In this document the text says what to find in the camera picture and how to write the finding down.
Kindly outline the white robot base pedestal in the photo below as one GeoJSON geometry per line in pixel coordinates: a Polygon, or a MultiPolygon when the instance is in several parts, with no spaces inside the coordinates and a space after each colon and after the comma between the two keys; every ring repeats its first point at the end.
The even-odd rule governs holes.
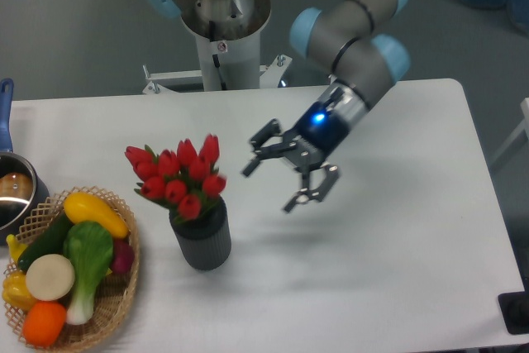
{"type": "Polygon", "coordinates": [[[195,35],[206,92],[260,87],[260,33],[237,39],[210,41],[195,35]]]}

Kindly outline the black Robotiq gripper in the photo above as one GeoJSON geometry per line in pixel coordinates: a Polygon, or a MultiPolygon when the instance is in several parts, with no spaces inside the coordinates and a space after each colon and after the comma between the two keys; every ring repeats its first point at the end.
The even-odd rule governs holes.
{"type": "Polygon", "coordinates": [[[336,165],[325,163],[320,167],[350,132],[332,105],[331,100],[316,101],[284,134],[279,120],[273,118],[249,140],[254,157],[241,171],[245,177],[249,177],[264,160],[285,157],[287,152],[295,149],[294,153],[309,153],[309,167],[303,166],[299,172],[301,188],[284,205],[283,211],[286,213],[310,201],[323,202],[340,177],[336,165]],[[280,138],[280,142],[265,146],[273,137],[280,138]],[[312,188],[312,171],[319,167],[324,171],[324,178],[317,187],[312,188]]]}

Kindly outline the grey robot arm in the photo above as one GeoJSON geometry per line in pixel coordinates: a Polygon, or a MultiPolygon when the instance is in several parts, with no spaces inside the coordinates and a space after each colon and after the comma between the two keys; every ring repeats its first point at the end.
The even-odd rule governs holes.
{"type": "MultiPolygon", "coordinates": [[[[194,35],[207,91],[258,88],[260,33],[270,0],[147,0],[161,15],[178,18],[194,35]]],[[[321,202],[339,171],[328,156],[407,72],[403,45],[375,28],[398,15],[407,0],[343,0],[324,12],[302,11],[289,42],[304,59],[324,69],[332,82],[288,130],[272,120],[250,138],[252,174],[267,159],[283,158],[300,174],[301,187],[284,207],[321,202]]]]}

